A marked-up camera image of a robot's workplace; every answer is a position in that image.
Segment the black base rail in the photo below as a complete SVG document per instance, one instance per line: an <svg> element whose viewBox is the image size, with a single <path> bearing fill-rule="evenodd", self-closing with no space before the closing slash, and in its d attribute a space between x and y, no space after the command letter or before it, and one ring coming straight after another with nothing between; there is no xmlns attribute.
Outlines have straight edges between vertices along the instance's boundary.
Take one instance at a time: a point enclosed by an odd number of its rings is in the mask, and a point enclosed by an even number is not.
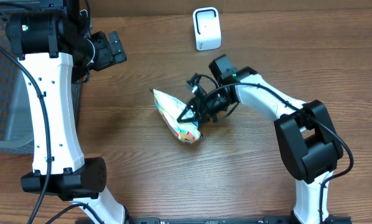
<svg viewBox="0 0 372 224"><path fill-rule="evenodd" d="M75 224L92 224L91 220L76 220ZM160 219L160 218L131 218L131 222L126 220L125 223L134 224L291 224L298 223L296 218L291 216L268 216L264 218L229 218L229 219ZM328 224L352 224L350 217L334 217L330 215L324 223Z"/></svg>

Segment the white barcode scanner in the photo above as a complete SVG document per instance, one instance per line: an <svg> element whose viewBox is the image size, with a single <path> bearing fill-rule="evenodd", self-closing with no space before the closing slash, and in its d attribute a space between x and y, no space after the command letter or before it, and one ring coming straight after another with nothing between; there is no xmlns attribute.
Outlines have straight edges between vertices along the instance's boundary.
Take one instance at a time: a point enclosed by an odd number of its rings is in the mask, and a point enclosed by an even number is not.
<svg viewBox="0 0 372 224"><path fill-rule="evenodd" d="M196 49L214 50L221 46L221 27L219 12L215 7L202 7L194 10L193 28Z"/></svg>

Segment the grey plastic mesh basket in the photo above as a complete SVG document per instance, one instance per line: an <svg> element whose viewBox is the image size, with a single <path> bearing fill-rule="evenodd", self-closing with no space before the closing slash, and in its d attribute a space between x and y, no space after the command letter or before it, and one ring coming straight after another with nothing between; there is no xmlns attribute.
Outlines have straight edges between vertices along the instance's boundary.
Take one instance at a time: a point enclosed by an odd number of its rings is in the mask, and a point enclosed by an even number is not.
<svg viewBox="0 0 372 224"><path fill-rule="evenodd" d="M12 6L0 6L0 45L11 51L6 24L11 14L26 12ZM71 85L76 123L80 109L82 81ZM0 53L0 151L33 154L34 137L27 88L21 71Z"/></svg>

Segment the colourful wet wipes pack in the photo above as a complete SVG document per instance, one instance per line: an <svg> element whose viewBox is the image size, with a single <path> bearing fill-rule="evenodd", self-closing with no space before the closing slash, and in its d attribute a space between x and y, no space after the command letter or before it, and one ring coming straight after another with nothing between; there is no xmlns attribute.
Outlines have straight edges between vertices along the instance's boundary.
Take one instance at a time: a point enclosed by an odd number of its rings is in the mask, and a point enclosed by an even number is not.
<svg viewBox="0 0 372 224"><path fill-rule="evenodd" d="M156 89L150 89L150 91L154 96L154 103L162 119L179 141L191 144L203 137L203 134L199 131L198 122L180 123L177 121L186 107L184 102Z"/></svg>

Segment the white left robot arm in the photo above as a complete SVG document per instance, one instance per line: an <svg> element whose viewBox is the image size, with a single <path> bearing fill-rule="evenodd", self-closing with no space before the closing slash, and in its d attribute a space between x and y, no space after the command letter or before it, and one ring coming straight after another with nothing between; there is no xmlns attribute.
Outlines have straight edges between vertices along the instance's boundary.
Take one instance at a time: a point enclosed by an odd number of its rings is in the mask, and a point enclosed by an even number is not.
<svg viewBox="0 0 372 224"><path fill-rule="evenodd" d="M21 70L29 97L34 158L22 189L40 199L56 196L93 223L130 223L107 188L104 159L86 158L81 150L71 93L71 85L89 79L91 71L126 61L118 34L92 33L90 9L78 1L18 8L6 25L11 48L2 53Z"/></svg>

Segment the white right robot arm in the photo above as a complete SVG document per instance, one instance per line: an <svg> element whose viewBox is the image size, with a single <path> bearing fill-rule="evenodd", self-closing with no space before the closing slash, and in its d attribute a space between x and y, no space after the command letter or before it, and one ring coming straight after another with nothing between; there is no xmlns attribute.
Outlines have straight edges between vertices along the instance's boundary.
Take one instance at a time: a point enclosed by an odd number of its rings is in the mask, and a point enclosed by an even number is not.
<svg viewBox="0 0 372 224"><path fill-rule="evenodd" d="M326 106L286 95L251 67L236 68L227 55L208 67L215 89L207 93L196 73L188 81L195 96L177 122L218 122L218 113L230 115L240 104L257 110L273 123L282 162L295 178L296 202L289 223L351 223L350 217L336 217L327 210L330 181L349 173L354 158Z"/></svg>

